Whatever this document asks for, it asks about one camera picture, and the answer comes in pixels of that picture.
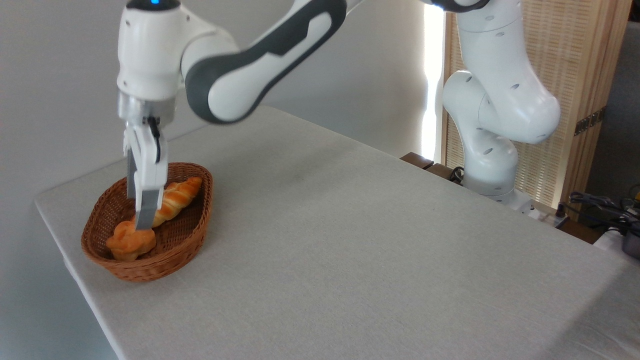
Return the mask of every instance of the bread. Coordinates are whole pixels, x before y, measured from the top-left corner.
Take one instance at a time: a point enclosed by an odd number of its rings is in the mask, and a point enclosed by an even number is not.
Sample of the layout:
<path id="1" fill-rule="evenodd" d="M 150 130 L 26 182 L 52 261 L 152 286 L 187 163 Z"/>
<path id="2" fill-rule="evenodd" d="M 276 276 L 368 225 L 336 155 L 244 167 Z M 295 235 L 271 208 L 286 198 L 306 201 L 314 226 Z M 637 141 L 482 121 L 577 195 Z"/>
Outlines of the bread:
<path id="1" fill-rule="evenodd" d="M 160 226 L 163 222 L 171 220 L 178 215 L 180 210 L 186 208 L 198 194 L 202 185 L 201 177 L 190 177 L 181 183 L 171 183 L 164 190 L 162 207 L 156 211 L 156 217 L 151 227 Z"/>
<path id="2" fill-rule="evenodd" d="M 134 221 L 123 221 L 113 231 L 105 245 L 113 253 L 113 258 L 120 261 L 134 261 L 156 246 L 156 234 L 153 230 L 136 231 Z"/>

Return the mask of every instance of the brown wicker basket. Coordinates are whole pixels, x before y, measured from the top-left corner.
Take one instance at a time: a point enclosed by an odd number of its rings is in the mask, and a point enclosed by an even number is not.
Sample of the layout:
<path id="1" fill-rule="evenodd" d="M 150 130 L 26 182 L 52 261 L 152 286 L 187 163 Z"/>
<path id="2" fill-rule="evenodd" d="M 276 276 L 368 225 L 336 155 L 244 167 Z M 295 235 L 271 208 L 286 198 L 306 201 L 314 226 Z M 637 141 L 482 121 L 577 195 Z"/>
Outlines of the brown wicker basket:
<path id="1" fill-rule="evenodd" d="M 127 199 L 127 179 L 112 185 L 100 196 L 84 227 L 84 253 L 118 278 L 134 282 L 160 279 L 189 263 L 204 242 L 211 215 L 213 177 L 206 168 L 197 164 L 169 164 L 169 183 L 185 181 L 191 176 L 202 178 L 198 195 L 174 219 L 154 228 L 155 248 L 130 262 L 114 260 L 105 246 L 116 225 L 135 214 L 135 201 Z"/>

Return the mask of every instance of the gray fabric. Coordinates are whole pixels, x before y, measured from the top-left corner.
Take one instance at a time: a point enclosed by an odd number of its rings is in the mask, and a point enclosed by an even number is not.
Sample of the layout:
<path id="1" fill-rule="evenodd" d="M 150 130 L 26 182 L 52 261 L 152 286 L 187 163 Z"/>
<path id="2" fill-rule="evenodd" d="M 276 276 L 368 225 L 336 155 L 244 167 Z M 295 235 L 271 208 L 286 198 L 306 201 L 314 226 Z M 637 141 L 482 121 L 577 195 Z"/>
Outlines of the gray fabric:
<path id="1" fill-rule="evenodd" d="M 311 123 L 260 107 L 170 143 L 215 178 L 206 243 L 123 282 L 80 235 L 126 161 L 37 206 L 122 359 L 637 359 L 640 271 Z"/>

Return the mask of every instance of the bright window light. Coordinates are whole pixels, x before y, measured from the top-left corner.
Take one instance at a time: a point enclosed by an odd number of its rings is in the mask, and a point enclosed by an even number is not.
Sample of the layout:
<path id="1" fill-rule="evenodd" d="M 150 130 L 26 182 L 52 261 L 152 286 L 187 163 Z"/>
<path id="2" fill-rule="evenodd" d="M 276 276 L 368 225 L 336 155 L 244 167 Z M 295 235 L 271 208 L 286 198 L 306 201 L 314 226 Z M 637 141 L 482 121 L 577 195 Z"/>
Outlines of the bright window light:
<path id="1" fill-rule="evenodd" d="M 422 121 L 421 154 L 435 161 L 440 161 L 440 152 L 436 151 L 436 146 L 440 143 L 438 123 L 442 118 L 443 44 L 444 12 L 438 7 L 427 5 L 424 7 L 424 74 L 428 89 Z"/>

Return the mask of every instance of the basket rim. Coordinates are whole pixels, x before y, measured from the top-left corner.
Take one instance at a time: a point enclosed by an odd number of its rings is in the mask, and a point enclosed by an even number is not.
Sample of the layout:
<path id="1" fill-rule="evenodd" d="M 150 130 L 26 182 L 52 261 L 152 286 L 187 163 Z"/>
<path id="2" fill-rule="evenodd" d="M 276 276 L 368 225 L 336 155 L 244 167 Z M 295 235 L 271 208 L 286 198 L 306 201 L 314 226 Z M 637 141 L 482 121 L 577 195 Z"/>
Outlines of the basket rim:
<path id="1" fill-rule="evenodd" d="M 104 201 L 108 199 L 113 192 L 117 191 L 118 185 L 121 185 L 122 182 L 126 182 L 127 178 L 123 177 L 118 181 L 116 181 L 115 183 L 113 183 L 107 190 L 105 190 L 102 193 L 102 195 L 96 201 L 93 207 L 93 210 L 91 212 L 91 215 L 87 220 L 87 223 L 84 227 L 84 230 L 81 236 L 82 249 L 84 253 L 87 255 L 87 257 L 89 257 L 93 262 L 98 263 L 99 265 L 102 265 L 107 268 L 114 268 L 122 265 L 126 265 L 129 267 L 136 267 L 136 268 L 150 266 L 150 265 L 157 266 L 157 265 L 162 265 L 163 263 L 172 261 L 172 259 L 174 259 L 179 254 L 183 253 L 186 249 L 193 247 L 194 243 L 203 242 L 204 239 L 200 238 L 200 236 L 197 236 L 197 235 L 200 234 L 202 232 L 202 229 L 207 226 L 209 222 L 209 217 L 211 215 L 211 204 L 212 204 L 212 198 L 213 198 L 212 196 L 213 176 L 211 175 L 209 170 L 207 170 L 207 168 L 196 163 L 188 163 L 188 162 L 169 163 L 169 167 L 176 167 L 176 166 L 187 166 L 187 167 L 197 169 L 198 172 L 200 173 L 198 174 L 198 176 L 203 177 L 203 184 L 205 183 L 209 184 L 208 186 L 203 186 L 201 188 L 201 191 L 204 191 L 203 193 L 204 206 L 203 206 L 202 216 L 200 216 L 198 225 L 196 225 L 196 227 L 192 230 L 191 235 L 185 238 L 177 246 L 161 254 L 152 256 L 151 258 L 137 259 L 134 261 L 120 261 L 115 259 L 106 259 L 106 258 L 103 258 L 102 256 L 99 256 L 94 251 L 94 249 L 89 245 L 88 235 L 92 232 L 93 228 L 97 225 L 95 218 L 98 217 L 100 213 L 100 205 L 103 204 Z"/>

